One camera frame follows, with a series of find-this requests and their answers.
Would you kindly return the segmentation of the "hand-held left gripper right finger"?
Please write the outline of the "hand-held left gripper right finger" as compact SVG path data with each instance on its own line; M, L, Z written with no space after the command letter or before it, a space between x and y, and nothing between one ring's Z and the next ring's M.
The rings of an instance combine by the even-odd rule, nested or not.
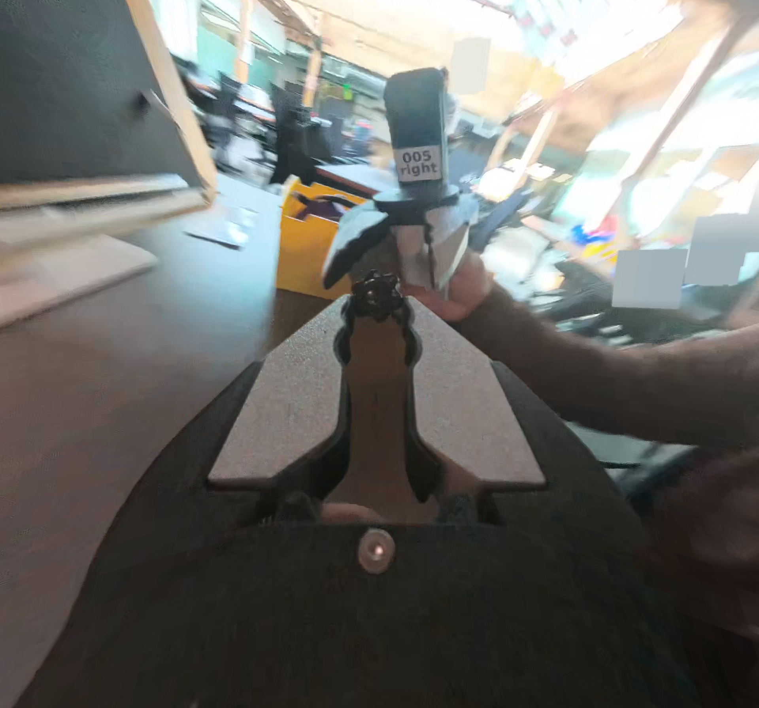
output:
M544 489L494 364L418 300L405 304L405 468L416 499Z

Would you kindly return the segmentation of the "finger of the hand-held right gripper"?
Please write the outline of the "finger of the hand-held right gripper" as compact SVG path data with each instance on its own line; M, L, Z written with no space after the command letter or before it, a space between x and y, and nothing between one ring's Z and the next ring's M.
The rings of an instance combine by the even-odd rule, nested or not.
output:
M421 222L393 228L404 282L445 293L468 248L477 210L425 210Z
M328 291L347 278L357 283L380 268L381 249L390 234L388 213L374 204L359 204L341 217L322 266L322 287Z

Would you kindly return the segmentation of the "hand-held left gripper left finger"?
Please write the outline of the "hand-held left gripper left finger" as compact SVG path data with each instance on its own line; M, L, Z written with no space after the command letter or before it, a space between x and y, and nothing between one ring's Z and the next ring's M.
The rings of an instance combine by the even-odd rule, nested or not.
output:
M350 409L341 339L349 297L331 302L272 349L207 482L222 491L328 496L345 478Z

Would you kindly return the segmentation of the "person's right forearm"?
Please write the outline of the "person's right forearm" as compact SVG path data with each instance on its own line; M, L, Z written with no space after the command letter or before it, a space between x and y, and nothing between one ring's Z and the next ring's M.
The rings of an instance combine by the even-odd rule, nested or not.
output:
M570 422L669 444L757 446L756 324L615 349L556 331L495 287L458 329Z

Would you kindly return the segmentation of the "person's right hand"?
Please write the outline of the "person's right hand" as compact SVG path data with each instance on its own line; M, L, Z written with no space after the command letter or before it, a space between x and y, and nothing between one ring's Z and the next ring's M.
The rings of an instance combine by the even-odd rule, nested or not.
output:
M441 320L459 323L488 297L493 285L493 275L480 255L468 249L444 294L405 282L402 284L402 293L416 299Z

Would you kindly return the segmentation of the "yellow box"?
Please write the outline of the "yellow box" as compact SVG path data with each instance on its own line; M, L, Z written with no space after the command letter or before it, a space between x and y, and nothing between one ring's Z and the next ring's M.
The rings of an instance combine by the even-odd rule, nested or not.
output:
M350 292L346 276L323 288L321 272L340 219L365 200L323 184L305 185L297 176L286 180L281 189L278 290L331 301Z

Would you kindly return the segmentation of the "black chair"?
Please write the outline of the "black chair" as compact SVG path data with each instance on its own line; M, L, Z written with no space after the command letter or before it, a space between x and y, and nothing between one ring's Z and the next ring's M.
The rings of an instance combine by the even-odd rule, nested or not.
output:
M242 83L223 72L219 72L219 89L214 102L213 133L217 158L226 162L225 157L236 131L236 102Z
M302 106L299 97L276 84L271 86L271 101L275 116L276 162L269 186L283 186L292 176L311 186L317 181L317 160L309 155L306 147L310 113Z

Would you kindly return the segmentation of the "white paper sheets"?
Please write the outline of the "white paper sheets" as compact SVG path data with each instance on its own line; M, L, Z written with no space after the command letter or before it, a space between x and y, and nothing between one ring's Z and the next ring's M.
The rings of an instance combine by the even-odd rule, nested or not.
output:
M255 215L245 208L214 208L191 216L184 233L225 248L242 250L249 242Z

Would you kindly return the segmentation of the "white board stand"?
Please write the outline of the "white board stand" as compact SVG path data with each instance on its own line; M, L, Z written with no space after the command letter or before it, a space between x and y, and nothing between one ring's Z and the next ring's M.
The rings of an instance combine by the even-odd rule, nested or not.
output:
M151 269L156 256L120 236L213 201L215 170L183 86L138 92L128 114L168 130L148 143L149 159L178 152L167 170L2 181L2 327Z

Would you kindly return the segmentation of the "black board with wooden edge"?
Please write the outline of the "black board with wooden edge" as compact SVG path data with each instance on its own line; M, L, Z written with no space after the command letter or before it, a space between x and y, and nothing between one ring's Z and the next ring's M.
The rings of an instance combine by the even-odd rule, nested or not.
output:
M1 182L216 169L149 0L1 0Z

